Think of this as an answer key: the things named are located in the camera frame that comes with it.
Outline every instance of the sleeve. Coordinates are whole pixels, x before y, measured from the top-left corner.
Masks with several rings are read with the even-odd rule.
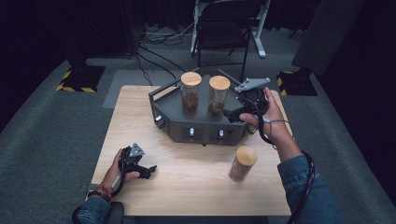
[[[308,161],[304,155],[300,155],[283,161],[277,168],[292,212],[305,193]],[[329,188],[318,174],[315,175],[311,192],[296,223],[344,223]]]
[[[89,197],[78,210],[77,217],[82,224],[103,224],[106,222],[109,210],[110,204],[108,202],[98,197]]]

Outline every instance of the black cable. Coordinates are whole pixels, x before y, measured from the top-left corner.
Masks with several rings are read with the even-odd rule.
[[[140,54],[136,54],[136,61],[137,61],[137,64],[139,65],[140,70],[143,72],[143,77],[148,81],[148,84],[149,84],[150,86],[152,86],[152,82],[151,82],[151,80],[149,79],[149,74],[148,74],[148,73],[145,71],[145,69],[142,67],[142,64],[140,64],[139,55],[140,55]]]
[[[138,52],[137,52],[136,54],[137,54],[139,57],[141,57],[142,59],[146,60],[147,62],[153,63],[153,64],[155,64],[155,65],[161,67],[161,69],[165,70],[165,71],[166,71],[167,73],[169,73],[174,79],[176,79],[175,75],[174,75],[171,71],[169,71],[168,69],[164,68],[163,66],[161,66],[161,65],[159,65],[159,64],[157,64],[157,63],[155,63],[155,62],[150,61],[149,59],[143,57],[143,56],[142,56],[140,53],[138,53]]]
[[[301,211],[303,211],[304,205],[306,200],[308,199],[308,195],[311,192],[312,186],[314,185],[314,179],[315,179],[315,164],[312,158],[308,155],[308,153],[302,151],[303,154],[305,155],[306,159],[308,160],[308,167],[309,167],[309,174],[308,178],[306,180],[306,187],[305,187],[305,193],[298,203],[296,209],[291,213],[290,219],[288,221],[288,224],[291,224],[295,222],[299,215],[301,214]]]
[[[170,61],[169,59],[164,58],[163,56],[161,56],[161,55],[159,55],[159,54],[157,54],[157,53],[155,53],[155,52],[153,52],[153,51],[147,49],[146,47],[140,46],[140,48],[143,49],[143,50],[145,50],[145,51],[147,51],[147,52],[150,52],[150,53],[152,53],[152,54],[154,54],[154,55],[156,55],[156,56],[158,56],[158,57],[160,57],[160,58],[162,58],[162,59],[164,59],[164,60],[166,60],[166,61],[168,61],[168,62],[171,63],[172,65],[178,67],[181,71],[186,72],[186,70],[184,70],[182,67],[180,67],[179,65],[175,64],[174,62]]]
[[[151,39],[145,38],[145,39],[142,40],[142,42],[143,42],[143,43],[152,44],[152,45],[160,45],[160,44],[164,44],[164,45],[166,45],[166,46],[179,45],[179,44],[181,44],[181,43],[184,42],[182,38],[183,38],[187,33],[189,33],[189,32],[191,31],[191,27],[193,27],[193,25],[194,25],[194,23],[192,23],[191,25],[189,25],[189,26],[188,26],[187,28],[185,28],[183,31],[177,32],[177,33],[174,33],[174,34],[164,35],[164,36],[161,36],[161,37],[155,37],[155,38],[151,38]],[[166,42],[165,42],[165,41],[177,41],[177,40],[178,40],[179,42],[176,43],[176,44],[166,44]]]
[[[123,150],[123,151],[122,151],[122,154],[121,154],[121,157],[120,157],[120,160],[121,160],[121,169],[120,169],[120,171],[121,171],[121,178],[120,178],[120,184],[119,184],[119,187],[118,187],[115,191],[113,191],[113,192],[111,193],[111,197],[115,197],[117,194],[120,193],[120,191],[121,191],[121,189],[122,189],[122,187],[123,187],[124,181],[125,181],[125,176],[126,176],[126,173],[127,173],[127,171],[125,171],[125,167],[124,167],[124,158],[125,158],[125,156],[127,156],[127,155],[125,155],[125,152],[126,152],[126,150]]]
[[[271,145],[274,146],[274,143],[269,139],[269,138],[272,138],[272,122],[273,121],[285,121],[285,122],[288,122],[288,121],[277,119],[277,120],[270,120],[269,122],[267,122],[267,123],[270,124],[270,136],[269,136],[269,138],[267,138],[264,135],[263,125],[264,125],[265,122],[264,122],[264,119],[262,117],[262,108],[259,109],[259,107],[256,104],[254,104],[253,102],[251,102],[249,99],[244,99],[244,100],[246,100],[246,102],[249,102],[250,104],[252,104],[252,105],[254,105],[256,107],[256,113],[257,113],[257,117],[258,117],[258,120],[259,120],[259,134],[260,134],[260,137],[266,143],[271,144]],[[294,209],[294,211],[291,213],[291,216],[290,216],[290,219],[288,221],[288,224],[291,224],[291,223],[295,222],[298,219],[298,217],[300,216],[300,214],[301,214],[301,212],[302,212],[302,210],[304,208],[305,202],[308,199],[308,195],[311,192],[312,186],[314,184],[314,179],[315,179],[315,164],[314,164],[314,161],[308,155],[308,153],[306,153],[304,151],[302,151],[302,152],[305,155],[306,159],[308,160],[308,170],[309,170],[308,178],[306,180],[306,187],[305,187],[304,195],[303,195],[302,199],[300,200],[300,202],[298,203],[296,209]]]

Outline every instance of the cork lid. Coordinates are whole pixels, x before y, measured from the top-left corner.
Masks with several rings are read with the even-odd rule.
[[[240,147],[236,150],[236,158],[246,166],[254,165],[257,161],[256,151],[251,147]]]
[[[210,78],[209,85],[218,91],[228,90],[231,86],[231,82],[227,77],[215,76]]]
[[[181,82],[188,86],[199,85],[202,81],[202,77],[198,73],[187,72],[181,75]]]

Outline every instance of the gray carpet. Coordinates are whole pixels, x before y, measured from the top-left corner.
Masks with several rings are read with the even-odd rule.
[[[289,30],[263,31],[266,59],[259,58],[251,43],[247,77],[276,80],[278,71],[296,69],[290,62],[304,32],[287,39],[289,34]],[[185,36],[182,40],[175,46],[148,45],[148,48],[191,70],[196,67],[196,58],[189,54],[191,38]],[[163,59],[141,49],[139,52],[178,76],[182,74]],[[154,85],[172,79],[159,67],[141,63]],[[55,91],[69,66],[64,62],[49,74],[0,133],[0,223],[65,223],[74,208],[83,203],[120,87],[149,84],[135,57],[126,60],[121,55],[102,56],[90,58],[87,64],[106,67],[97,93]],[[216,69],[202,71],[212,73]],[[221,69],[235,77],[240,72],[238,65]],[[313,76],[311,79],[317,97],[281,97],[296,141],[315,160],[346,223],[396,223],[395,207],[318,81]],[[274,81],[269,87],[278,90]],[[286,217],[269,217],[269,223],[286,220]]]

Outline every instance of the person's left hand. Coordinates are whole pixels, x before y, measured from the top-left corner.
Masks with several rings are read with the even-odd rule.
[[[117,189],[118,185],[120,184],[120,181],[119,181],[119,183],[117,184],[117,186],[114,189],[111,188],[111,186],[113,185],[116,178],[121,174],[121,171],[119,169],[119,160],[121,157],[121,153],[122,153],[122,149],[120,149],[119,152],[117,153],[116,157],[114,157],[113,164],[111,164],[110,168],[107,170],[105,178],[103,179],[102,183],[100,184],[100,186],[102,186],[102,188],[108,189],[111,192],[114,191],[115,189]],[[129,180],[132,180],[132,179],[137,179],[139,176],[140,176],[140,174],[138,172],[128,173],[125,176],[124,183],[127,183]]]

